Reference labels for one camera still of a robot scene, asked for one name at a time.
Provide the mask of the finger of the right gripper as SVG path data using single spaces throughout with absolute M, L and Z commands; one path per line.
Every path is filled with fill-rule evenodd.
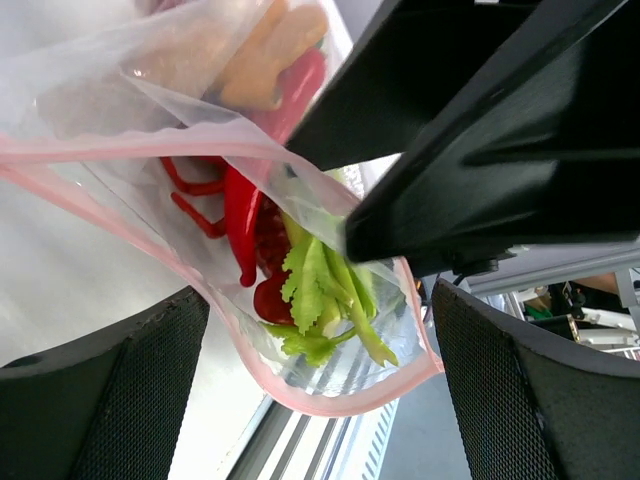
M 349 215 L 345 252 L 423 276 L 633 241 L 638 180 L 638 3 L 543 1 Z
M 287 149 L 323 171 L 404 152 L 536 6 L 382 2 Z

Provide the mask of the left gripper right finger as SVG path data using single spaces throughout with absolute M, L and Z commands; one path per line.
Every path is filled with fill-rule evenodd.
M 446 280 L 432 306 L 472 478 L 638 478 L 637 361 L 512 317 Z

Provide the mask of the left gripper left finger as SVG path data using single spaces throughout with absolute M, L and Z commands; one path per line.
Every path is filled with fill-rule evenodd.
M 2 366 L 2 478 L 167 478 L 209 310 L 187 287 Z

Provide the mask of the yellow toy food piece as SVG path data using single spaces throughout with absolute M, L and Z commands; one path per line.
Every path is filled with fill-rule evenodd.
M 278 109 L 279 75 L 322 40 L 328 27 L 317 4 L 291 9 L 286 1 L 273 2 L 216 81 L 220 102 L 237 110 Z

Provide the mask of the green white toy celery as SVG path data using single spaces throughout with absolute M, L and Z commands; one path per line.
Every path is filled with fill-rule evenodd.
M 253 294 L 262 356 L 282 363 L 302 355 L 309 366 L 321 367 L 356 337 L 376 364 L 399 364 L 372 325 L 378 310 L 370 272 L 350 265 L 267 196 L 255 252 L 265 276 Z

